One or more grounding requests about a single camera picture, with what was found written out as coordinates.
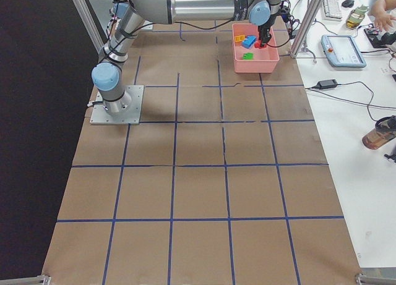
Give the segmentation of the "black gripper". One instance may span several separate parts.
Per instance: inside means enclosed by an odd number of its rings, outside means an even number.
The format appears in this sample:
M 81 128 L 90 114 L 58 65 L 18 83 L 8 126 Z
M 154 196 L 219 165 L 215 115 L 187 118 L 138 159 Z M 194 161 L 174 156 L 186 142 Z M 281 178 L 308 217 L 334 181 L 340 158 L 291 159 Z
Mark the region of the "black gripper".
M 265 24 L 258 26 L 259 40 L 261 40 L 262 44 L 267 44 L 271 40 L 272 34 L 270 33 L 270 29 L 274 25 L 275 20 L 275 17 L 270 17 Z

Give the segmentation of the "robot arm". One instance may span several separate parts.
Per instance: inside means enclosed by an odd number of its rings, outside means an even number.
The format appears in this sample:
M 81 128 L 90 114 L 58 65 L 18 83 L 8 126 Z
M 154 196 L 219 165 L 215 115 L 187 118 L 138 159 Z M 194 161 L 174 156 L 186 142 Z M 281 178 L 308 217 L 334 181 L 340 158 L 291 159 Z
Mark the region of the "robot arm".
M 272 39 L 270 29 L 276 18 L 289 13 L 284 0 L 127 0 L 119 27 L 102 47 L 92 70 L 102 110 L 107 116 L 119 116 L 132 109 L 133 97 L 121 83 L 122 67 L 145 21 L 171 25 L 195 20 L 221 20 L 224 24 L 248 20 L 258 27 L 260 45 L 266 46 Z
M 123 18 L 128 8 L 128 0 L 113 0 L 113 8 L 111 11 L 111 21 L 115 22 Z

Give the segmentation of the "person hand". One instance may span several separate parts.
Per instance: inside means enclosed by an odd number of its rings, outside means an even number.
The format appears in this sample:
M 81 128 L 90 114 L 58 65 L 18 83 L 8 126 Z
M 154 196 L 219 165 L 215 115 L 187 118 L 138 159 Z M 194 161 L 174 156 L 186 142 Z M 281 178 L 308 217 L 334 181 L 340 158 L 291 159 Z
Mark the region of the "person hand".
M 395 9 L 395 0 L 377 0 L 371 8 L 371 15 L 374 16 L 374 25 L 379 30 L 388 31 L 392 28 L 392 21 L 395 17 L 388 13 Z

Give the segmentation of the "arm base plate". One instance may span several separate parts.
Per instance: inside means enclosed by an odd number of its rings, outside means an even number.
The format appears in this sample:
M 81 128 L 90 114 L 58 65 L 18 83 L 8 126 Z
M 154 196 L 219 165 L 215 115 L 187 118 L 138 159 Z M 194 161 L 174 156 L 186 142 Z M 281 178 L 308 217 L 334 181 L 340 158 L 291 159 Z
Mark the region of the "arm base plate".
M 114 102 L 104 101 L 100 93 L 90 117 L 91 125 L 138 125 L 144 97 L 143 85 L 125 85 L 123 97 Z

